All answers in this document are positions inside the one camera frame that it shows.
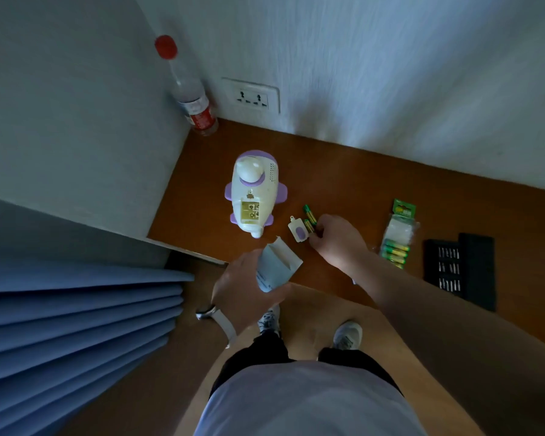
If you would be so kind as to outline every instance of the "white watch strap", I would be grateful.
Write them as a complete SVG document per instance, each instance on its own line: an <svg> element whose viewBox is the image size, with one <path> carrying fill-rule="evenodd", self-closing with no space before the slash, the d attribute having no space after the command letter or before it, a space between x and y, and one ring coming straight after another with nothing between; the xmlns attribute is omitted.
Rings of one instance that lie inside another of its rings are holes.
<svg viewBox="0 0 545 436"><path fill-rule="evenodd" d="M226 346L226 349L228 349L234 344L234 341L236 341L236 330L234 329L233 324L226 318L226 315L224 315L220 309L216 309L211 315L211 318L218 323L228 337L228 345Z"/></svg>

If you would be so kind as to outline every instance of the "hand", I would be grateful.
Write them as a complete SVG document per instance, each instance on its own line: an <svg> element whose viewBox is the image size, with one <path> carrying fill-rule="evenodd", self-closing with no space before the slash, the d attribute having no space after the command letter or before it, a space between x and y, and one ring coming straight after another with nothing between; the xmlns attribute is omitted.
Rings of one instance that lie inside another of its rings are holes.
<svg viewBox="0 0 545 436"><path fill-rule="evenodd" d="M237 335L283 301L291 290L291 283L270 292L260 290L256 283L256 265L262 251L244 253L230 263L212 291L212 303L232 322Z"/></svg>
<svg viewBox="0 0 545 436"><path fill-rule="evenodd" d="M311 246L327 263L348 275L352 267L368 253L362 235L342 217L323 214L319 217L317 229L323 231L323 237L310 234Z"/></svg>

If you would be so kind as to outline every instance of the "shoe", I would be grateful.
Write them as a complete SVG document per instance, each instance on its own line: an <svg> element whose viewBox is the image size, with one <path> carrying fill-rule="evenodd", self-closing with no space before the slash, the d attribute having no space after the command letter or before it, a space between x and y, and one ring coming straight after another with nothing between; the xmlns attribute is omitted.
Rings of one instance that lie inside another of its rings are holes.
<svg viewBox="0 0 545 436"><path fill-rule="evenodd" d="M335 331L333 348L342 351L356 351L362 343L363 330L356 322L344 322Z"/></svg>
<svg viewBox="0 0 545 436"><path fill-rule="evenodd" d="M266 331L272 330L279 337L281 336L281 328L278 325L278 318L281 316L281 307L274 305L259 320L260 334L262 335Z"/></svg>

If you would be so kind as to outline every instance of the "green battery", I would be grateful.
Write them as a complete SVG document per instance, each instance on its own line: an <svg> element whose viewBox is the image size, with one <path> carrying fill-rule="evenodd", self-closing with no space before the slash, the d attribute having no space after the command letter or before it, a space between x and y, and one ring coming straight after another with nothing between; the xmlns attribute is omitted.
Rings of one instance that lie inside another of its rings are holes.
<svg viewBox="0 0 545 436"><path fill-rule="evenodd" d="M397 255L391 255L391 254L388 254L388 253L386 253L386 252L383 252L383 253L382 253L382 257L385 258L385 259L388 259L390 262L401 263L401 264L406 263L406 259L405 259L405 258L403 258L403 257L398 257Z"/></svg>
<svg viewBox="0 0 545 436"><path fill-rule="evenodd" d="M397 255L400 257L407 257L408 253L404 251L400 251L399 249L392 248L391 246L384 246L384 250L389 252L390 254Z"/></svg>
<svg viewBox="0 0 545 436"><path fill-rule="evenodd" d="M303 211L305 212L305 215L309 218L309 221L313 226L317 224L317 219L315 219L315 216L312 215L311 208L309 208L309 205L303 206Z"/></svg>
<svg viewBox="0 0 545 436"><path fill-rule="evenodd" d="M307 231L310 232L310 233L314 233L315 232L315 228L312 227L311 225L311 221L309 219L304 219L303 220L303 223L305 224L305 227L307 228Z"/></svg>
<svg viewBox="0 0 545 436"><path fill-rule="evenodd" d="M399 249L399 250L402 250L402 251L406 251L408 252L410 250L410 247L409 246L404 246L404 245L401 245L399 243L396 243L396 242L393 242L389 239L385 239L384 240L384 243L387 245L387 246L391 246L392 248L396 248L396 249Z"/></svg>

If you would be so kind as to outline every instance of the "purple and white toy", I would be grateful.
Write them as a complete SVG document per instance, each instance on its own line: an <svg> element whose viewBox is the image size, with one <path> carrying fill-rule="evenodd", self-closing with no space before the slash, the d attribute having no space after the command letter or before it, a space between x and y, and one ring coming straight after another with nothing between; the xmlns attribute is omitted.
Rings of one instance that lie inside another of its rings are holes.
<svg viewBox="0 0 545 436"><path fill-rule="evenodd" d="M269 153L251 150L238 156L233 181L226 185L224 197L233 203L230 221L254 238L273 223L273 207L286 200L286 185L278 182L278 164Z"/></svg>

